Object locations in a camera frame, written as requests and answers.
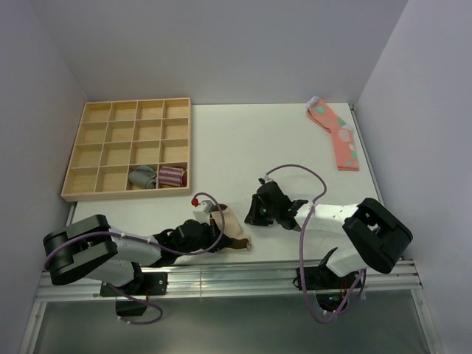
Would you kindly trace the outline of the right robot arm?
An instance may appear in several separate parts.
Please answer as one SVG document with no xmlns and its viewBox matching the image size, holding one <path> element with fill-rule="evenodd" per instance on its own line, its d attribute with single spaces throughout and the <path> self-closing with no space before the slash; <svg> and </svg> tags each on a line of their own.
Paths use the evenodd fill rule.
<svg viewBox="0 0 472 354">
<path fill-rule="evenodd" d="M 359 204 L 315 205 L 292 201 L 274 181 L 261 182 L 244 223 L 345 235 L 350 245 L 333 247 L 318 266 L 304 269 L 307 288 L 313 290 L 335 288 L 343 281 L 352 285 L 365 268 L 388 274 L 413 240 L 410 230 L 374 198 Z"/>
</svg>

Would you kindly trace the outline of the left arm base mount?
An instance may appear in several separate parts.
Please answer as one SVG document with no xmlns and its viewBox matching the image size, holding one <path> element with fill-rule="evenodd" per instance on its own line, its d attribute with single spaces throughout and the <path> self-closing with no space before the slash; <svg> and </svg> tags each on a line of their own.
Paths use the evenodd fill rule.
<svg viewBox="0 0 472 354">
<path fill-rule="evenodd" d="M 102 282 L 100 296 L 115 298 L 115 313 L 119 321 L 127 325 L 151 325 L 162 319 L 164 311 L 159 305 L 151 302 L 150 298 L 165 295 L 167 281 L 168 274 L 165 272 L 147 272 L 122 287 Z M 139 320 L 148 308 L 156 310 L 157 317 Z"/>
</svg>

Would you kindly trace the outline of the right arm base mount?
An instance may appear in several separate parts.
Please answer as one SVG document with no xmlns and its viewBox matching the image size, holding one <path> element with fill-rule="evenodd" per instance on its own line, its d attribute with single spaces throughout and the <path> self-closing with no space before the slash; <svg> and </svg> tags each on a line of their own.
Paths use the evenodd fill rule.
<svg viewBox="0 0 472 354">
<path fill-rule="evenodd" d="M 320 266 L 304 267 L 305 285 L 308 291 L 335 290 L 334 293 L 316 296 L 322 310 L 333 313 L 347 296 L 347 291 L 358 279 L 361 272 L 351 272 L 345 277 L 337 277 L 329 269 Z"/>
</svg>

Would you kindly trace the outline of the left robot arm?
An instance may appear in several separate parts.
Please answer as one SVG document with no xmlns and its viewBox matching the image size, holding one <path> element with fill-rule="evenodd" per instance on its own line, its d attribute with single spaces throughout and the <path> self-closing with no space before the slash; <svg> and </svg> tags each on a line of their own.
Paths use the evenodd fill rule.
<svg viewBox="0 0 472 354">
<path fill-rule="evenodd" d="M 104 215 L 93 215 L 45 236 L 44 268 L 53 285 L 88 278 L 136 294 L 144 285 L 143 268 L 171 266 L 179 257 L 215 253 L 231 243 L 215 221 L 187 220 L 174 229 L 139 236 L 115 229 Z"/>
</svg>

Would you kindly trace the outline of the cream and brown sock pair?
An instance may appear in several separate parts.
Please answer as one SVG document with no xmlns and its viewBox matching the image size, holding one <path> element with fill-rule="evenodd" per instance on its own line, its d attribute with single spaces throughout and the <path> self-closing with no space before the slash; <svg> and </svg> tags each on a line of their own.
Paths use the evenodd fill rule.
<svg viewBox="0 0 472 354">
<path fill-rule="evenodd" d="M 223 236 L 213 251 L 221 251 L 224 249 L 237 251 L 250 250 L 251 237 L 244 232 L 233 210 L 225 204 L 221 204 L 220 207 L 223 211 L 225 227 Z M 210 215 L 212 225 L 216 227 L 215 236 L 218 237 L 223 227 L 223 219 L 216 206 L 212 208 Z"/>
</svg>

